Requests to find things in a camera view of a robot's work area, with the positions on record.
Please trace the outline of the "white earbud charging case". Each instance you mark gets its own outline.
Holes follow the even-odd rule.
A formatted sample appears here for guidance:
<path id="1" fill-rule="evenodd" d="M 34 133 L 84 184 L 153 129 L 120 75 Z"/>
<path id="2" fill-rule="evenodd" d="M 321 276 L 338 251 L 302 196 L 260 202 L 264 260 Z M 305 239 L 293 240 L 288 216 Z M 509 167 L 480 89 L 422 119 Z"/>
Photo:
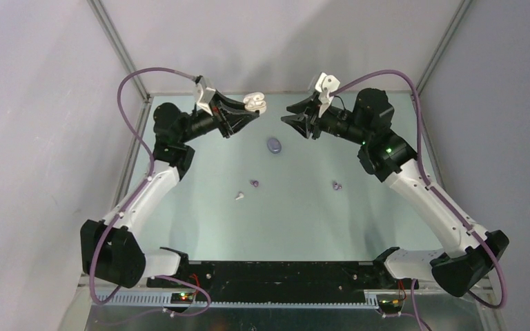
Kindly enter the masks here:
<path id="1" fill-rule="evenodd" d="M 244 109 L 249 112 L 258 112 L 263 114 L 267 109 L 265 95 L 262 92 L 252 92 L 246 94 L 242 102 L 244 104 Z"/>

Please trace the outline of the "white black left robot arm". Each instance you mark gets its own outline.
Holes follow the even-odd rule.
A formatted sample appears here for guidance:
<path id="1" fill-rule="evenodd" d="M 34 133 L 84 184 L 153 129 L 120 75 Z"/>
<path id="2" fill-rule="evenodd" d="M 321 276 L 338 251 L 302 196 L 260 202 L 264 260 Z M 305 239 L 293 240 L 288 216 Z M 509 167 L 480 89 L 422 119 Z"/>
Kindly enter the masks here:
<path id="1" fill-rule="evenodd" d="M 155 144 L 141 182 L 102 220 L 80 229 L 83 272 L 123 288 L 141 279 L 164 276 L 174 287 L 189 282 L 186 255 L 170 248 L 145 251 L 137 237 L 166 194 L 188 172 L 194 149 L 189 141 L 213 130 L 224 138 L 239 132 L 266 111 L 265 96 L 253 92 L 241 101 L 218 91 L 200 92 L 190 112 L 165 102 L 153 111 Z"/>

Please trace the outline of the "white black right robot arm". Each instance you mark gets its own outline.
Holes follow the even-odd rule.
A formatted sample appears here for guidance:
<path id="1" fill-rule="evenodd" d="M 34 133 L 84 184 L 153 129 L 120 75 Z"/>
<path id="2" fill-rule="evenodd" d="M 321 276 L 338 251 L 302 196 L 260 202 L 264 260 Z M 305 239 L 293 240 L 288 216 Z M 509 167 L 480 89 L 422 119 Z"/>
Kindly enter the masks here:
<path id="1" fill-rule="evenodd" d="M 385 91 L 359 91 L 352 110 L 326 105 L 318 93 L 286 109 L 289 114 L 281 120 L 306 139 L 325 132 L 358 144 L 357 157 L 366 173 L 411 204 L 440 242 L 439 250 L 383 252 L 373 271 L 380 287 L 392 288 L 400 279 L 434 281 L 462 297 L 492 271 L 509 244 L 507 235 L 477 224 L 420 172 L 418 153 L 391 129 L 395 108 Z"/>

